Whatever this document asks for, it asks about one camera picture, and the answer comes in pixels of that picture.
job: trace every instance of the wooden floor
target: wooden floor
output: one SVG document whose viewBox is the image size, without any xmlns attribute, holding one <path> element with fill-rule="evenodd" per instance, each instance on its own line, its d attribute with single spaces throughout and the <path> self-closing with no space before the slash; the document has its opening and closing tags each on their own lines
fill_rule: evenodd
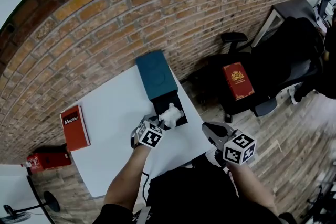
<svg viewBox="0 0 336 224">
<path fill-rule="evenodd" d="M 184 89 L 204 121 L 223 121 L 223 109 L 216 100 L 206 105 L 197 102 L 197 91 L 186 82 Z M 278 107 L 256 118 L 250 111 L 234 117 L 232 126 L 255 136 L 258 158 L 251 163 L 260 180 L 273 191 L 279 212 L 291 212 L 298 223 L 308 198 L 317 187 L 328 187 L 336 175 L 336 101 L 310 93 L 301 103 L 292 105 L 288 93 L 277 96 Z M 103 197 L 93 199 L 75 164 L 58 170 L 34 174 L 32 180 L 42 197 L 52 192 L 61 213 L 50 212 L 55 223 L 92 223 L 102 207 Z"/>
</svg>

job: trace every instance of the white strap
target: white strap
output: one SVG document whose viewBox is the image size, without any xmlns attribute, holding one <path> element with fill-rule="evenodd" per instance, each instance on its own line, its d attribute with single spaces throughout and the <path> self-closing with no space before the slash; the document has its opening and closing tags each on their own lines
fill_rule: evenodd
<svg viewBox="0 0 336 224">
<path fill-rule="evenodd" d="M 149 214 L 149 211 L 151 210 L 151 206 L 146 206 L 141 209 L 137 224 L 145 224 L 147 220 L 147 216 Z"/>
</svg>

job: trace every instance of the brick wall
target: brick wall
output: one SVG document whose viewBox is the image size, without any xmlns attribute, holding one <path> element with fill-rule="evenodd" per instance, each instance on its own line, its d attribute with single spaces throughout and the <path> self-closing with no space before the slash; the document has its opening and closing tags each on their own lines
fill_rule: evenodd
<svg viewBox="0 0 336 224">
<path fill-rule="evenodd" d="M 162 49 L 179 79 L 222 49 L 251 40 L 286 0 L 24 0 L 0 32 L 0 163 L 65 142 L 59 112 Z"/>
</svg>

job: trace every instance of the black shirt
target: black shirt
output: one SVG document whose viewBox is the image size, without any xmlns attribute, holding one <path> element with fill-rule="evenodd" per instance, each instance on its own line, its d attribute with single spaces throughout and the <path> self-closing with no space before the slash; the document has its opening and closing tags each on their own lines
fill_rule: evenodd
<svg viewBox="0 0 336 224">
<path fill-rule="evenodd" d="M 215 165 L 177 168 L 151 180 L 146 224 L 153 223 L 276 223 L 267 208 L 238 198 L 230 177 Z M 104 205 L 94 224 L 136 223 L 133 213 Z"/>
</svg>

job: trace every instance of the desk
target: desk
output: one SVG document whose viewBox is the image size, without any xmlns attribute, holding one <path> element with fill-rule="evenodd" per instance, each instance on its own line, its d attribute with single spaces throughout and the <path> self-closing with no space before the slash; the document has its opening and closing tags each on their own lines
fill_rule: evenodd
<svg viewBox="0 0 336 224">
<path fill-rule="evenodd" d="M 272 12 L 253 40 L 251 44 L 252 47 L 255 47 L 259 43 L 276 17 L 281 20 L 288 17 L 294 17 L 295 19 L 307 18 L 315 27 L 319 26 L 325 33 L 327 32 L 327 28 L 321 18 L 316 22 L 313 7 L 307 0 L 288 0 L 272 7 Z"/>
<path fill-rule="evenodd" d="M 188 123 L 168 130 L 153 149 L 144 172 L 150 179 L 177 168 L 214 146 L 202 131 L 202 119 L 178 82 L 180 98 Z M 142 117 L 153 113 L 137 66 L 93 90 L 74 105 L 82 106 L 91 146 L 71 152 L 85 185 L 93 197 L 103 196 L 130 157 L 130 134 Z"/>
</svg>

